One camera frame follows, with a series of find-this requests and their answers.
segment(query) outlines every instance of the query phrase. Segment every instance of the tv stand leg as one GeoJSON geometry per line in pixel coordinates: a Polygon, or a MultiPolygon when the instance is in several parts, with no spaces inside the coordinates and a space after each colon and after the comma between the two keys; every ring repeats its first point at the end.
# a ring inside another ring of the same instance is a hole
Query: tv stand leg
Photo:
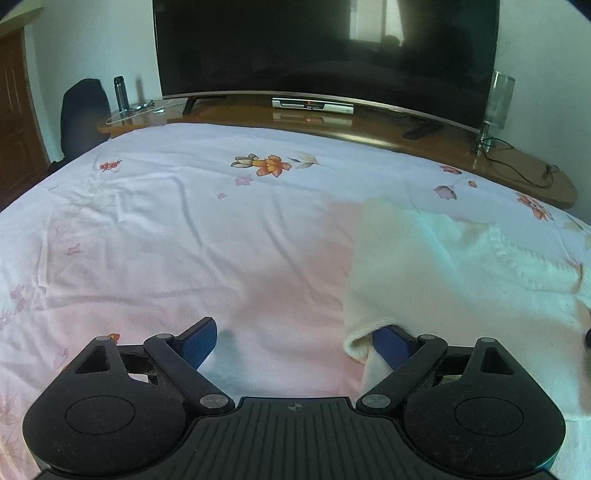
{"type": "Polygon", "coordinates": [[[187,103],[185,103],[185,108],[183,108],[183,115],[190,115],[193,107],[195,106],[195,102],[197,102],[197,97],[189,97],[187,98],[187,103]]]}

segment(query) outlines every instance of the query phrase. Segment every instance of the black cable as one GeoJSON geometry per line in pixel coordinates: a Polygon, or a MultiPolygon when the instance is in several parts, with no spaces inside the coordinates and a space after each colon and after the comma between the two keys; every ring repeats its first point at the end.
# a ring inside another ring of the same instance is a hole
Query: black cable
{"type": "Polygon", "coordinates": [[[394,118],[397,120],[400,120],[403,118],[408,118],[410,116],[407,113],[397,112],[394,110],[383,110],[383,109],[379,109],[379,108],[372,108],[369,111],[371,111],[372,113],[378,113],[380,115],[387,116],[388,118],[394,118]]]}
{"type": "Polygon", "coordinates": [[[515,173],[517,173],[517,175],[519,175],[522,179],[524,179],[527,183],[529,183],[530,185],[533,185],[536,188],[549,189],[552,187],[552,185],[554,184],[554,175],[553,174],[560,171],[560,169],[556,165],[546,165],[546,171],[542,174],[542,179],[546,180],[548,177],[550,177],[550,180],[549,181],[547,180],[546,185],[540,185],[534,181],[531,181],[527,177],[523,176],[521,174],[521,172],[519,172],[519,170],[517,170],[513,165],[509,165],[508,163],[503,162],[501,160],[497,160],[495,158],[490,158],[486,154],[486,150],[484,149],[484,142],[486,142],[487,140],[494,140],[494,141],[502,142],[505,145],[507,145],[507,148],[498,148],[498,149],[496,149],[497,151],[514,150],[515,147],[513,145],[511,145],[509,142],[507,142],[505,140],[501,140],[500,138],[497,138],[497,137],[487,137],[487,138],[480,140],[478,142],[478,149],[484,154],[485,158],[488,161],[493,162],[493,163],[499,163],[501,165],[504,165],[505,167],[509,167],[511,170],[513,170],[515,173]]]}

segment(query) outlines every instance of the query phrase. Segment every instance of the wooden desk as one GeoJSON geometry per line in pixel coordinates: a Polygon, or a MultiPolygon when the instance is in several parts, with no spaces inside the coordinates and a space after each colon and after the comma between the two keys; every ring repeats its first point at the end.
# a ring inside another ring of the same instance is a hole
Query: wooden desk
{"type": "MultiPolygon", "coordinates": [[[[322,137],[339,138],[440,163],[473,172],[494,182],[549,203],[561,209],[571,208],[577,200],[577,190],[564,174],[553,174],[549,188],[535,187],[522,179],[512,168],[489,161],[478,151],[476,134],[458,127],[444,128],[419,140],[407,140],[402,134],[418,125],[415,118],[390,112],[355,107],[354,115],[275,109],[269,97],[233,96],[225,99],[203,100],[190,115],[183,116],[184,99],[159,100],[157,105],[169,106],[162,113],[149,112],[117,122],[102,124],[99,130],[112,138],[145,127],[172,123],[205,123],[237,127],[263,127],[322,137]]],[[[500,145],[488,156],[502,161],[538,185],[546,185],[542,178],[546,163],[522,151],[500,145]]]]}

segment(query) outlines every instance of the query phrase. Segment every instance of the black gripper base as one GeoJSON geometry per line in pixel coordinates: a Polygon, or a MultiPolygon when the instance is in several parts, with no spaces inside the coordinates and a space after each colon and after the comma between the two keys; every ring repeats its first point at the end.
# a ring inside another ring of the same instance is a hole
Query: black gripper base
{"type": "MultiPolygon", "coordinates": [[[[39,480],[61,480],[52,472],[39,480]]],[[[168,458],[129,480],[452,480],[420,459],[385,417],[348,398],[244,398],[234,412],[198,420],[168,458]]],[[[547,472],[528,477],[549,480],[547,472]]]]}

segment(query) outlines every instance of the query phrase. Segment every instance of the television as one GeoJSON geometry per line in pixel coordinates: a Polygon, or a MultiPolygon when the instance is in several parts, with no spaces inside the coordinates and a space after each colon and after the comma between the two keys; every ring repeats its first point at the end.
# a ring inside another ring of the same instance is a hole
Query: television
{"type": "Polygon", "coordinates": [[[347,102],[477,131],[500,0],[154,0],[163,96],[347,102]]]}

